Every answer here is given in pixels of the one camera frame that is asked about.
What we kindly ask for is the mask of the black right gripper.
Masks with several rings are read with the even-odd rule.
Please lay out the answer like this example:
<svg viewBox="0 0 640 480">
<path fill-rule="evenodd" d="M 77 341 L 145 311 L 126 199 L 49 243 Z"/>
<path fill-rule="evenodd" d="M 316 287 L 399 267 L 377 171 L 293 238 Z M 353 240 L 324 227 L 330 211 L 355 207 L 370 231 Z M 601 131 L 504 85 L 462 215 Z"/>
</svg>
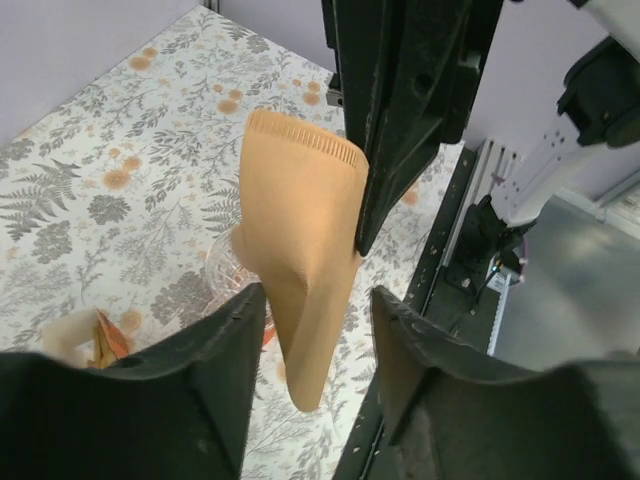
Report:
<svg viewBox="0 0 640 480">
<path fill-rule="evenodd" d="M 369 164 L 355 245 L 367 255 L 391 208 L 467 127 L 500 1 L 325 1 L 329 83 Z"/>
</svg>

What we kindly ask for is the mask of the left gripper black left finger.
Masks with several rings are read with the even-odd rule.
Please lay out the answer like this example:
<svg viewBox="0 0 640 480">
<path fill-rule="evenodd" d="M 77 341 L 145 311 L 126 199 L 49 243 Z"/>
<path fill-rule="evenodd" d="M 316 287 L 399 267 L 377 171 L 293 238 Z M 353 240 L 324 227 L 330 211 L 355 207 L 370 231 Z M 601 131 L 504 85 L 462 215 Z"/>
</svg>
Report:
<svg viewBox="0 0 640 480">
<path fill-rule="evenodd" d="M 5 479 L 237 479 L 266 314 L 254 283 L 106 369 L 1 357 Z"/>
</svg>

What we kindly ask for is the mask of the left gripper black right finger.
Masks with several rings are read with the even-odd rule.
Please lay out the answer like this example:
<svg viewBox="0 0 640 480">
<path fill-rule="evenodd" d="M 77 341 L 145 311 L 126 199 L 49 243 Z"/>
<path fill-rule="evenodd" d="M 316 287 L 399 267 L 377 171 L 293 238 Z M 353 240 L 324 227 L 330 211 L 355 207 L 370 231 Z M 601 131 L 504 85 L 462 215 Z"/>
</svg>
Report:
<svg viewBox="0 0 640 480">
<path fill-rule="evenodd" d="M 528 370 L 483 353 L 387 289 L 371 294 L 380 401 L 403 479 L 635 479 L 639 361 Z"/>
</svg>

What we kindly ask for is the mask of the orange coffee filter box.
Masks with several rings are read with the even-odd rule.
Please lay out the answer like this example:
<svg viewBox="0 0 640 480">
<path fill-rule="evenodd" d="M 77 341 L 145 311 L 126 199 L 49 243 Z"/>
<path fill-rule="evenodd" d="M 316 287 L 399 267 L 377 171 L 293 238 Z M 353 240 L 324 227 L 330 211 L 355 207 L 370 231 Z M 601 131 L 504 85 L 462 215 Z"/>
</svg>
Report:
<svg viewBox="0 0 640 480">
<path fill-rule="evenodd" d="M 45 325 L 41 349 L 74 368 L 105 369 L 127 357 L 131 343 L 103 311 L 88 309 Z"/>
</svg>

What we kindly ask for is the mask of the clear glass dripper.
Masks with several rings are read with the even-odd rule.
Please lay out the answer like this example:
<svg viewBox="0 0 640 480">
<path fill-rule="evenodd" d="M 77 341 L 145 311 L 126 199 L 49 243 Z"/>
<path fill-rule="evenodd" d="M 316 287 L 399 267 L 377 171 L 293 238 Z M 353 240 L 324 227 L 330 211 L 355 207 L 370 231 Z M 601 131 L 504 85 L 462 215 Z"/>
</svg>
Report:
<svg viewBox="0 0 640 480">
<path fill-rule="evenodd" d="M 223 306 L 258 277 L 244 268 L 232 247 L 232 230 L 221 233 L 210 246 L 205 259 L 205 278 L 212 298 L 202 314 L 208 316 Z"/>
</svg>

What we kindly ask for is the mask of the brown paper coffee filter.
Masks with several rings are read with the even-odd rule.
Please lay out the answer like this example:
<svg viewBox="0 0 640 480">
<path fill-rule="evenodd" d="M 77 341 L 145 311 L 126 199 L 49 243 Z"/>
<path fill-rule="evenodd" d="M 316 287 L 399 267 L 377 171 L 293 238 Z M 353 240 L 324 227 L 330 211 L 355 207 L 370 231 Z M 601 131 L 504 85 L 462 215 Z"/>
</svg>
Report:
<svg viewBox="0 0 640 480">
<path fill-rule="evenodd" d="M 301 412 L 319 407 L 361 264 L 355 234 L 367 175 L 352 142 L 283 113 L 250 114 L 232 246 L 263 284 Z"/>
</svg>

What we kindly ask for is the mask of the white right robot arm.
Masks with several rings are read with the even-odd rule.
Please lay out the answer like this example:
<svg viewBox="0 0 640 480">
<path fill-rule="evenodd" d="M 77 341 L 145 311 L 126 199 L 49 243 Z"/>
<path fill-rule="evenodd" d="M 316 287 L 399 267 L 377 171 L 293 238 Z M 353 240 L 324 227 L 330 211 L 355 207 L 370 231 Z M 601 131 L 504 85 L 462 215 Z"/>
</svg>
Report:
<svg viewBox="0 0 640 480">
<path fill-rule="evenodd" d="M 524 163 L 467 214 L 454 260 L 513 249 L 543 206 L 600 148 L 639 140 L 639 5 L 579 1 L 607 36 L 567 72 L 552 124 Z M 367 254 L 392 206 L 467 126 L 500 17 L 498 1 L 326 1 L 336 70 L 328 101 L 369 174 L 355 233 Z"/>
</svg>

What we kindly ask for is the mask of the orange glass carafe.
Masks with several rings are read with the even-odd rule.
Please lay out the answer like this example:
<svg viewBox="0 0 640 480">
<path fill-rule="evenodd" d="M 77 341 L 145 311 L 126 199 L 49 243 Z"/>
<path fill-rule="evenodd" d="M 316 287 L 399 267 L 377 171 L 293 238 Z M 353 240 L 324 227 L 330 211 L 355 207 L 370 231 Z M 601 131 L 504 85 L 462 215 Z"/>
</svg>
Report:
<svg viewBox="0 0 640 480">
<path fill-rule="evenodd" d="M 275 322 L 272 315 L 271 306 L 267 305 L 266 311 L 265 311 L 262 347 L 265 348 L 275 336 L 276 336 L 276 327 L 275 327 Z"/>
</svg>

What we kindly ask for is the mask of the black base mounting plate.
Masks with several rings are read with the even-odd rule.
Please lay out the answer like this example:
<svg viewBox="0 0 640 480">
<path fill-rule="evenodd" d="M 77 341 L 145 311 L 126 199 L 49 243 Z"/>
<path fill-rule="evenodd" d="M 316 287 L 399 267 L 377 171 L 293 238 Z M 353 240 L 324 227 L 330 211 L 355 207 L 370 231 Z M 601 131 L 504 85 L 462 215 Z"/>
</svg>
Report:
<svg viewBox="0 0 640 480">
<path fill-rule="evenodd" d="M 418 261 L 404 302 L 419 314 L 433 315 L 442 326 L 457 322 L 462 339 L 485 351 L 499 295 L 487 288 L 471 314 L 474 293 L 471 288 L 453 285 L 462 268 L 457 262 L 444 265 L 448 240 L 456 223 L 466 183 L 473 166 L 459 158 L 434 226 Z M 342 451 L 335 479 L 396 479 L 398 473 L 392 448 L 385 436 L 379 400 L 379 375 L 374 374 L 361 403 L 346 445 Z"/>
</svg>

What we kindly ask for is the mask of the floral patterned tablecloth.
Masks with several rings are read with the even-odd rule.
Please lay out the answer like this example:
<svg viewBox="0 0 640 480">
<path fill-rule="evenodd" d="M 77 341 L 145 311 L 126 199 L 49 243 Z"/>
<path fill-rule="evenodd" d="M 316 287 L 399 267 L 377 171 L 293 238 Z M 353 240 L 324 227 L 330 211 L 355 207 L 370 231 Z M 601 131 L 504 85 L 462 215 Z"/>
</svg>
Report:
<svg viewBox="0 0 640 480">
<path fill-rule="evenodd" d="M 1 149 L 1 347 L 99 308 L 144 348 L 198 320 L 214 240 L 240 219 L 244 125 L 258 108 L 337 134 L 329 73 L 197 7 Z M 358 272 L 317 411 L 293 406 L 263 348 L 242 475 L 330 479 L 375 369 L 369 293 L 403 297 L 462 153 L 444 145 Z"/>
</svg>

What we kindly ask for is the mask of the aluminium frame rail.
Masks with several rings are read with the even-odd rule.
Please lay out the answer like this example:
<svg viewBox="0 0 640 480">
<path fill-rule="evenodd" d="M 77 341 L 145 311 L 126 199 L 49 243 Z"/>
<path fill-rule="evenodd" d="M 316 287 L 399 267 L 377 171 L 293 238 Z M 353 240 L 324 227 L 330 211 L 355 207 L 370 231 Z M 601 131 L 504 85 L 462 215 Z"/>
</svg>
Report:
<svg viewBox="0 0 640 480">
<path fill-rule="evenodd" d="M 446 266 L 451 263 L 454 255 L 468 207 L 496 189 L 521 163 L 517 152 L 491 138 L 485 139 L 473 152 L 464 148 L 460 159 L 465 160 L 469 166 L 473 166 L 473 169 L 466 183 L 456 223 L 446 247 L 444 256 Z"/>
</svg>

